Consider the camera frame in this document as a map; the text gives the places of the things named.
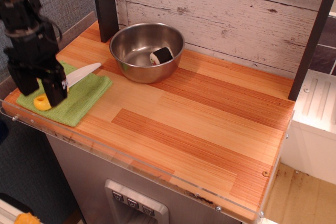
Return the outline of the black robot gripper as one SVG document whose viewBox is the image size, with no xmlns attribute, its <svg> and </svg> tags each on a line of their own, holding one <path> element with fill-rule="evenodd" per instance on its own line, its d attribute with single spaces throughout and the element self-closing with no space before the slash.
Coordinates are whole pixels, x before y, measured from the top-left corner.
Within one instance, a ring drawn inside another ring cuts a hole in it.
<svg viewBox="0 0 336 224">
<path fill-rule="evenodd" d="M 64 69 L 56 60 L 59 51 L 52 28 L 42 28 L 30 35 L 12 37 L 12 46 L 6 47 L 8 71 L 20 92 L 27 96 L 39 89 L 37 78 L 42 79 L 51 107 L 68 96 Z"/>
</svg>

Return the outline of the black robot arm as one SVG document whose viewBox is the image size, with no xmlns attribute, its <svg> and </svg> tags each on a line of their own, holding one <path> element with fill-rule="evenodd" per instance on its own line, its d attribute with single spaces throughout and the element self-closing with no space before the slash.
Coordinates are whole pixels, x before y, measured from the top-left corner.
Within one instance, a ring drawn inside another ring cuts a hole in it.
<svg viewBox="0 0 336 224">
<path fill-rule="evenodd" d="M 51 106 L 67 98 L 66 74 L 57 61 L 57 25 L 40 14 L 40 0 L 1 0 L 1 21 L 12 46 L 4 49 L 8 70 L 23 95 L 40 79 Z"/>
</svg>

